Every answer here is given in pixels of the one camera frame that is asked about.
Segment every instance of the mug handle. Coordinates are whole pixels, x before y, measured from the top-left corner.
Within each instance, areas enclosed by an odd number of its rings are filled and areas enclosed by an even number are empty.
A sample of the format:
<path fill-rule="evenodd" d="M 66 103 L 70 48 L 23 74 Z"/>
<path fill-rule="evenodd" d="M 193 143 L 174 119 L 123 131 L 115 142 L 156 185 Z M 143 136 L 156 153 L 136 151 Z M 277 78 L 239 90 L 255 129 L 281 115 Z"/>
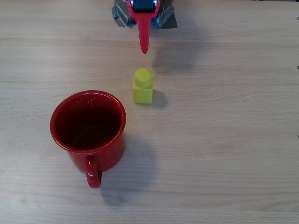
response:
<path fill-rule="evenodd" d="M 95 155 L 87 155 L 86 161 L 86 177 L 89 187 L 99 188 L 102 181 L 102 172 L 98 172 L 98 165 Z"/>

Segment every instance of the table surface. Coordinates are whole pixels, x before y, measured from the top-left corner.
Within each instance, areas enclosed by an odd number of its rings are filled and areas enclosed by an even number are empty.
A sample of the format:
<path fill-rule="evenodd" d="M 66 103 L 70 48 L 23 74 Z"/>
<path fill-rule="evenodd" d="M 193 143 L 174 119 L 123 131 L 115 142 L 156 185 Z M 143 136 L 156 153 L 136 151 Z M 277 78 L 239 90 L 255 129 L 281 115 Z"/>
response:
<path fill-rule="evenodd" d="M 297 224 L 299 4 L 174 1 L 179 28 L 119 28 L 113 0 L 0 1 L 0 220 L 6 224 Z M 155 76 L 132 102 L 134 71 Z M 91 189 L 50 117 L 115 95 L 126 152 Z"/>

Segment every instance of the wooden table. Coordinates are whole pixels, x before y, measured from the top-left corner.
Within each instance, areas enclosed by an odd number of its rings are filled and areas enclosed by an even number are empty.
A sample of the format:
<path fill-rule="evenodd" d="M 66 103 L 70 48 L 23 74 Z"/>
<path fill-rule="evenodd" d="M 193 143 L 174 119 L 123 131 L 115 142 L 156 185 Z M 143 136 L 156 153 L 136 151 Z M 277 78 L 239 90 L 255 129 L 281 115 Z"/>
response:
<path fill-rule="evenodd" d="M 119 28 L 113 0 L 0 1 L 0 223 L 298 224 L 299 4 L 176 0 L 179 28 Z M 132 102 L 134 71 L 153 105 Z M 127 148 L 100 189 L 53 141 L 67 96 L 115 95 Z"/>

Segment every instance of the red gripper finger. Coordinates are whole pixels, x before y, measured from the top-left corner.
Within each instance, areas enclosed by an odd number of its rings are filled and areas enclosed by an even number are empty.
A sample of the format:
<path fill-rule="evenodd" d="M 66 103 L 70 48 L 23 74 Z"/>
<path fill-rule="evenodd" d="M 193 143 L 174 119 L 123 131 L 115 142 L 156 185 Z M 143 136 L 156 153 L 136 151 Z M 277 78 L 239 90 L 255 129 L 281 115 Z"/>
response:
<path fill-rule="evenodd" d="M 157 7 L 153 13 L 135 13 L 133 11 L 133 7 L 131 1 L 127 1 L 128 10 L 131 14 L 131 17 L 136 20 L 139 29 L 139 39 L 140 39 L 140 47 L 144 54 L 149 49 L 149 41 L 150 41 L 150 21 L 152 18 L 158 16 L 158 11 L 160 8 L 160 0 L 157 0 Z"/>

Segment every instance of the mug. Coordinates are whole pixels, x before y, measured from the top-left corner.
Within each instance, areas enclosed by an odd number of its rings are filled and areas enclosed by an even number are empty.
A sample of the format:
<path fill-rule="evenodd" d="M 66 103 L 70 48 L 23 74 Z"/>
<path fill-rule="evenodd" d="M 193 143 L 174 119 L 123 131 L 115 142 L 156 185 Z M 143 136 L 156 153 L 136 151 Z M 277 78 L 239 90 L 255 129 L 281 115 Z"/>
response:
<path fill-rule="evenodd" d="M 53 112 L 50 131 L 54 141 L 86 172 L 91 188 L 99 188 L 102 172 L 121 159 L 126 113 L 109 93 L 84 91 L 65 99 Z"/>

